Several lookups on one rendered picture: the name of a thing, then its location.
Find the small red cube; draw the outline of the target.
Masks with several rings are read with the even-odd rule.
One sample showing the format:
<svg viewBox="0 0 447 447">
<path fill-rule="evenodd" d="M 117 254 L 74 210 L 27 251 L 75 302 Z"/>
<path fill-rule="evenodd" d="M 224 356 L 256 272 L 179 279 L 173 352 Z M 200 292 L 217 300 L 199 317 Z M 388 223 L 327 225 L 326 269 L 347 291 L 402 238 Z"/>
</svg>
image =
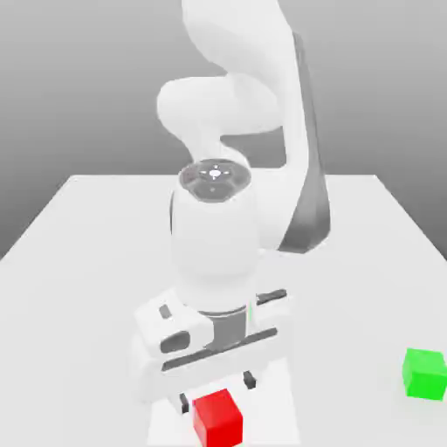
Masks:
<svg viewBox="0 0 447 447">
<path fill-rule="evenodd" d="M 192 408 L 202 447 L 235 447 L 243 442 L 244 418 L 228 389 L 196 398 Z"/>
</svg>

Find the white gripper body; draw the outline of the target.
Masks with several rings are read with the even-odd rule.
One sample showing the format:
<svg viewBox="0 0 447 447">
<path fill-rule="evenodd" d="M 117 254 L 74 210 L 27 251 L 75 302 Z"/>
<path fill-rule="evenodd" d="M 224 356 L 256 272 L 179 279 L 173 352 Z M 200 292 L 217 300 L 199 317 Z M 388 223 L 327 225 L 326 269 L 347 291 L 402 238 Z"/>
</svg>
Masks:
<svg viewBox="0 0 447 447">
<path fill-rule="evenodd" d="M 179 395 L 227 375 L 263 368 L 286 356 L 292 345 L 292 324 L 283 323 L 251 334 L 221 351 L 204 349 L 193 354 L 156 359 L 138 337 L 138 399 L 152 404 Z"/>
</svg>

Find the small green cube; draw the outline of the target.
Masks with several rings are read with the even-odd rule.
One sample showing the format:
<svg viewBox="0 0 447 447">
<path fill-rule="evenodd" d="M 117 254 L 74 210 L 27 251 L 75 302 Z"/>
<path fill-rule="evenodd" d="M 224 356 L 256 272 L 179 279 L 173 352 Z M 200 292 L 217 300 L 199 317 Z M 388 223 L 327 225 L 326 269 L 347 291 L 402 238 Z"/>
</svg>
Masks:
<svg viewBox="0 0 447 447">
<path fill-rule="evenodd" d="M 441 402 L 447 390 L 447 362 L 438 351 L 408 348 L 402 364 L 406 396 Z"/>
</svg>

